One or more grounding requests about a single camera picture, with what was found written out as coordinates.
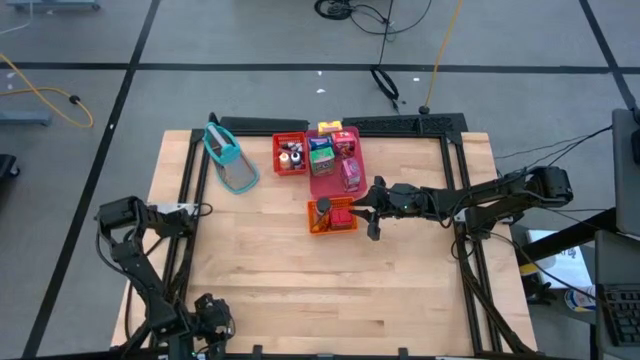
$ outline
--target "wooden tabletop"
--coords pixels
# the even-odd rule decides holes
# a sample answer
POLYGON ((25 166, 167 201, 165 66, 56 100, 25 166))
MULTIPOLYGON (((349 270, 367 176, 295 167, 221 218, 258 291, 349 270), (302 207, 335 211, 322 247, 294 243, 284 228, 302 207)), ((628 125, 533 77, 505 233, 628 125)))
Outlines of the wooden tabletop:
MULTIPOLYGON (((165 132, 149 202, 176 202, 189 137, 190 131, 165 132)), ((453 230, 423 219, 385 219, 381 240, 373 242, 359 219, 356 233, 311 236, 309 175, 277 176, 270 137, 238 140, 260 181, 233 195, 209 166, 204 202, 214 212, 200 220, 187 294, 191 311, 206 292, 229 303, 237 328, 229 352, 250 353, 261 344, 265 353, 393 355, 407 347, 411 355, 472 355, 462 279, 450 254, 453 230)), ((472 184, 495 178, 487 134, 465 133, 463 140, 472 184)), ((388 186, 446 187, 438 140, 365 138, 361 146, 368 184, 382 175, 388 186)), ((460 187, 453 147, 450 153, 460 187)), ((509 236, 504 225, 494 231, 509 236)), ((147 234, 145 248, 155 240, 147 234)), ((150 256, 159 274, 168 242, 163 245, 150 256)), ((496 307, 524 343, 536 348, 513 248, 489 239, 484 249, 496 307)), ((125 341, 124 304, 125 298, 113 344, 125 341)), ((489 350, 485 315, 476 304, 489 350)), ((137 296, 131 314, 133 331, 144 320, 137 296)))

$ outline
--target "teal dustpan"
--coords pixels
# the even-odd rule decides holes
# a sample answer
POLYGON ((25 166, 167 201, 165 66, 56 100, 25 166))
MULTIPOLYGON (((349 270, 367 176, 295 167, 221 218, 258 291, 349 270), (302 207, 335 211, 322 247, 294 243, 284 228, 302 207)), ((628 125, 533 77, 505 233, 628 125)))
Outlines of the teal dustpan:
POLYGON ((258 169, 247 159, 227 129, 210 122, 205 127, 202 140, 216 165, 218 179, 227 190, 242 194, 258 182, 258 169))

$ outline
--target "wire bundle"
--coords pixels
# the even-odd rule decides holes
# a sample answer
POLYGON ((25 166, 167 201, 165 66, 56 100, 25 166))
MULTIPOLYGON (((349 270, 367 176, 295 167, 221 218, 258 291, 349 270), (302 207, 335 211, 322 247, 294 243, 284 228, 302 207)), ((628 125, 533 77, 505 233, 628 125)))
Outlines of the wire bundle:
POLYGON ((0 96, 17 95, 17 94, 24 94, 24 93, 32 92, 32 93, 36 94, 36 96, 43 103, 45 103, 49 108, 51 108, 51 110, 53 110, 56 114, 60 115, 60 117, 62 117, 63 119, 67 120, 68 122, 72 123, 73 125, 75 125, 75 126, 77 126, 79 128, 91 128, 91 127, 93 127, 93 115, 91 115, 91 111, 89 111, 89 109, 87 109, 87 107, 84 106, 84 104, 82 104, 82 102, 80 101, 80 98, 77 95, 71 95, 71 94, 67 93, 66 91, 64 91, 62 89, 53 88, 53 87, 35 87, 29 81, 29 79, 27 79, 27 77, 22 73, 22 71, 20 71, 20 69, 18 69, 18 67, 15 66, 13 64, 13 62, 11 62, 11 60, 9 60, 9 58, 7 58, 2 53, 0 53, 0 60, 3 60, 4 62, 6 62, 9 65, 9 67, 11 67, 11 69, 13 69, 13 71, 15 71, 16 74, 18 74, 18 76, 29 87, 28 89, 20 89, 20 90, 0 92, 0 96), (66 96, 69 99, 69 102, 71 102, 74 105, 78 105, 82 109, 82 111, 84 111, 84 113, 87 114, 87 118, 89 118, 89 123, 88 124, 82 124, 82 123, 79 123, 79 122, 71 119, 65 113, 60 111, 60 109, 58 109, 55 105, 53 105, 49 100, 47 100, 47 98, 45 98, 40 93, 40 91, 52 91, 52 92, 58 93, 60 95, 66 96))

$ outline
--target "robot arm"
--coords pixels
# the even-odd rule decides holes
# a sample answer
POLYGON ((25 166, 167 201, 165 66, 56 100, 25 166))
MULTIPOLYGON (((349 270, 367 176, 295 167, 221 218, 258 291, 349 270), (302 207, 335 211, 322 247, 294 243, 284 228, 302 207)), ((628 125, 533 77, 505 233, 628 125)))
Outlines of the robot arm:
POLYGON ((148 335, 159 342, 169 344, 169 358, 190 358, 193 337, 204 338, 212 358, 224 355, 226 341, 233 337, 233 318, 223 299, 204 294, 195 301, 195 313, 189 313, 182 301, 165 289, 162 280, 153 269, 142 246, 147 229, 153 229, 159 237, 183 236, 192 231, 192 216, 185 209, 167 214, 147 207, 136 197, 127 197, 100 206, 98 236, 109 244, 112 260, 126 276, 142 298, 146 312, 145 323, 125 347, 140 347, 148 335), (133 226, 122 241, 112 236, 112 231, 133 226))
POLYGON ((395 184, 387 189, 384 179, 376 176, 367 195, 352 203, 353 206, 372 207, 373 211, 352 210, 351 213, 367 220, 367 235, 372 240, 379 240, 380 219, 420 217, 442 223, 442 219, 452 218, 466 209, 463 214, 467 233, 486 237, 501 219, 511 216, 519 219, 529 208, 561 207, 571 200, 569 178, 558 167, 517 171, 460 190, 417 188, 409 184, 395 184))

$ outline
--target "small box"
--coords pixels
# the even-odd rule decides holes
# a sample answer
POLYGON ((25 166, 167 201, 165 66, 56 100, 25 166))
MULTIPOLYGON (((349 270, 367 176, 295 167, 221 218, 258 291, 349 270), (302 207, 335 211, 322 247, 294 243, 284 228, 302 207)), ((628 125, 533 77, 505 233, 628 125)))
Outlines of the small box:
POLYGON ((342 175, 344 191, 358 191, 358 187, 360 186, 360 174, 360 166, 358 166, 358 161, 356 161, 356 159, 347 158, 342 160, 340 175, 342 175))
POLYGON ((329 210, 329 223, 331 230, 344 230, 351 228, 351 213, 347 208, 336 208, 329 210))
POLYGON ((339 120, 318 123, 318 135, 329 135, 336 131, 342 131, 342 122, 339 120))
POLYGON ((309 149, 311 151, 332 147, 333 142, 329 136, 312 136, 309 138, 309 149))
POLYGON ((331 134, 333 140, 333 148, 336 155, 343 158, 352 157, 356 151, 356 137, 348 131, 340 131, 331 134))
POLYGON ((311 163, 311 173, 314 176, 333 174, 333 163, 335 156, 331 148, 318 149, 309 155, 311 163))

